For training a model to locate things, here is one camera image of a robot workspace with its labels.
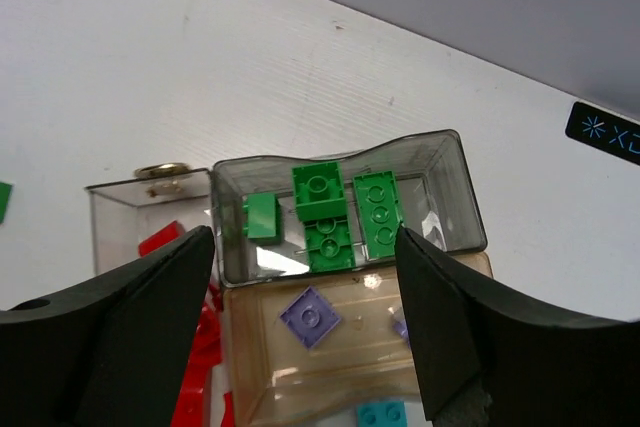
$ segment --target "lavender lego plate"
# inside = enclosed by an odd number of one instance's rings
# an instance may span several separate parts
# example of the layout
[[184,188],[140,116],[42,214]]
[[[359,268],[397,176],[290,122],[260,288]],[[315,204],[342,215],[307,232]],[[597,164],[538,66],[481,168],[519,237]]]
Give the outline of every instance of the lavender lego plate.
[[407,342],[409,341],[409,331],[407,330],[406,320],[396,320],[393,323],[393,329]]
[[280,319],[307,349],[313,348],[341,320],[331,304],[313,287],[308,287],[291,302],[280,314]]

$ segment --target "clear plastic box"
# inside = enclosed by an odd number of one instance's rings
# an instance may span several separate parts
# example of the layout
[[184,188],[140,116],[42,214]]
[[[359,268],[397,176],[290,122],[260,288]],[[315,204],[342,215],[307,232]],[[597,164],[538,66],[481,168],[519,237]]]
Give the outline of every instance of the clear plastic box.
[[[462,143],[453,130],[411,135],[322,159],[263,156],[224,160],[213,166],[211,176],[218,273],[227,287],[309,274],[303,226],[294,211],[291,169],[318,160],[340,163],[357,268],[393,263],[393,259],[369,260],[363,248],[352,179],[370,172],[395,173],[407,227],[449,253],[486,248]],[[243,201],[259,192],[278,196],[284,230],[279,245],[256,246],[242,233]]]
[[87,187],[96,274],[131,262],[138,245],[177,220],[185,230],[211,225],[207,169]]
[[[492,276],[485,253],[456,258]],[[312,349],[280,319],[309,285],[342,318]],[[223,340],[236,425],[288,425],[377,398],[419,399],[411,351],[392,323],[400,300],[393,266],[227,290]]]

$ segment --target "tinted plastic box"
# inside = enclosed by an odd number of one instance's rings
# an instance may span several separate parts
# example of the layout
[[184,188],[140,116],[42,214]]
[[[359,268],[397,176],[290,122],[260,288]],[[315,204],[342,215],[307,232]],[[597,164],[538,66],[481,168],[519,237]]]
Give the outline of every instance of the tinted plastic box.
[[[372,172],[394,172],[405,225],[449,253],[486,248],[462,143],[453,130],[411,135],[315,160],[274,156],[224,160],[214,165],[211,176],[217,267],[227,287],[310,273],[304,228],[295,212],[292,169],[319,160],[340,164],[356,268],[393,263],[393,258],[368,258],[363,245],[352,180]],[[256,246],[242,234],[243,201],[258,192],[274,192],[278,197],[284,231],[279,245]]]
[[[456,258],[492,276],[485,253]],[[310,285],[341,319],[313,348],[281,319]],[[238,427],[307,422],[379,398],[419,399],[411,350],[394,329],[394,266],[230,289],[224,305]]]

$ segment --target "green piece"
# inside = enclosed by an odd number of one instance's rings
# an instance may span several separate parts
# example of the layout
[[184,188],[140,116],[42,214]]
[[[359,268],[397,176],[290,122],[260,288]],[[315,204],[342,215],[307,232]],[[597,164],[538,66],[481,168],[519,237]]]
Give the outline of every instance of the green piece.
[[347,201],[337,162],[301,165],[292,169],[296,214],[301,222],[344,217]]
[[13,185],[0,182],[0,224],[4,221],[4,216],[7,213],[11,189],[13,189]]
[[242,205],[247,221],[243,233],[258,245],[282,242],[282,213],[275,194],[251,194]]
[[392,257],[398,226],[404,221],[396,177],[391,171],[353,178],[360,225],[370,260]]
[[307,222],[304,237],[311,272],[352,269],[356,266],[346,216]]

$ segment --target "green 2x2 lego brick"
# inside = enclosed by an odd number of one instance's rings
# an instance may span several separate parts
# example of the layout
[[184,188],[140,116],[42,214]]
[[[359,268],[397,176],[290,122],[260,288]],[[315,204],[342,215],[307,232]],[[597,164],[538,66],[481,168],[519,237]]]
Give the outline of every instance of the green 2x2 lego brick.
[[247,216],[243,232],[249,240],[260,245],[282,242],[282,214],[275,194],[251,194],[242,207]]
[[353,178],[360,225],[371,260],[392,257],[398,226],[403,222],[393,172],[374,172]]
[[344,217],[347,200],[337,162],[301,165],[292,169],[296,214],[301,222]]
[[304,236],[311,272],[351,269],[356,266],[346,216],[307,222]]

